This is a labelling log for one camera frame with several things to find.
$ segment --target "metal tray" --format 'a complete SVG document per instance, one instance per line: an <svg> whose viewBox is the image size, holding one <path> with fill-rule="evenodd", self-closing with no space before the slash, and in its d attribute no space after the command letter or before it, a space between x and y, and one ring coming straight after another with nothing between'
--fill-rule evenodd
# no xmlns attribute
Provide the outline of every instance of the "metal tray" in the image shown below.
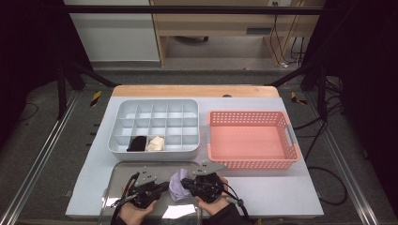
<svg viewBox="0 0 398 225"><path fill-rule="evenodd" d="M105 190L103 205L99 216L99 224L110 224L112 215L115 211L115 209L111 208L110 205L114 203L116 199L119 199L121 197L122 188L127 184L131 176L135 173L141 172L143 169L145 169L148 173L151 173L152 175L155 175L157 177L155 183L158 184L170 181L170 177L179 169L186 169L189 172L193 172L195 169L197 169L197 167L198 164L195 162L122 161L117 163L112 171L109 185ZM161 198L158 200L154 212L152 212L147 218L159 220L166 212L168 205L183 204L196 205L197 202L194 198L187 198L178 202L174 202L170 195L170 192L165 191L161 194ZM201 220L201 215L201 210L197 210L196 214L187 215L185 217L179 218L178 220L187 219L187 221L185 221L186 223L184 224L199 224Z"/></svg>

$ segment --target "pink plastic basket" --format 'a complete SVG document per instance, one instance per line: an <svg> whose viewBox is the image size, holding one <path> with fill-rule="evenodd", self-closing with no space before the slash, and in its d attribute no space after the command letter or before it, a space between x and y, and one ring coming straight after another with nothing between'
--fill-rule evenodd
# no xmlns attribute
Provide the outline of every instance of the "pink plastic basket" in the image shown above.
<svg viewBox="0 0 398 225"><path fill-rule="evenodd" d="M299 160L288 122L284 112L210 112L208 157L229 169L286 170Z"/></svg>

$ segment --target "black cloth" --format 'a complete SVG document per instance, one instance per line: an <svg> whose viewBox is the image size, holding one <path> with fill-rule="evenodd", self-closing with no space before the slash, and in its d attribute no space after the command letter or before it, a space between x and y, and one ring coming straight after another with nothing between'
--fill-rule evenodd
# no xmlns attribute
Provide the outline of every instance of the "black cloth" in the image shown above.
<svg viewBox="0 0 398 225"><path fill-rule="evenodd" d="M210 217L211 225L252 225L250 221L242 217L235 204L228 204L213 217Z"/></svg>

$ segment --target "hand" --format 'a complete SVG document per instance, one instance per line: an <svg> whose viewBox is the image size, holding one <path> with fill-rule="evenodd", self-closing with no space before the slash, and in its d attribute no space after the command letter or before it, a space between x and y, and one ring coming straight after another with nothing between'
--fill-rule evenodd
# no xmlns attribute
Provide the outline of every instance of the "hand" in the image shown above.
<svg viewBox="0 0 398 225"><path fill-rule="evenodd" d="M223 183L228 184L228 181L225 178L220 176L220 179L222 180ZM226 196L228 195L225 192L223 192L221 197L212 203L206 203L197 196L195 197L195 199L196 201L198 201L198 206L202 209L205 209L208 212L208 214L212 217L229 204L229 202L225 199Z"/></svg>
<svg viewBox="0 0 398 225"><path fill-rule="evenodd" d="M121 207L119 216L127 225L139 225L147 215L153 212L156 203L157 201L154 201L146 209L140 209L127 202Z"/></svg>

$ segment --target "gray compartment tray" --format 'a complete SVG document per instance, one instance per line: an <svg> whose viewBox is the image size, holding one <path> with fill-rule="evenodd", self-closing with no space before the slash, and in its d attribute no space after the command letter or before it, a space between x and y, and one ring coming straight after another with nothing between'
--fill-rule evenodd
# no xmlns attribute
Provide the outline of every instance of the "gray compartment tray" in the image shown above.
<svg viewBox="0 0 398 225"><path fill-rule="evenodd" d="M130 99L122 102L108 143L119 160L183 161L195 158L199 145L199 110L193 99ZM128 152L130 142L159 136L159 152Z"/></svg>

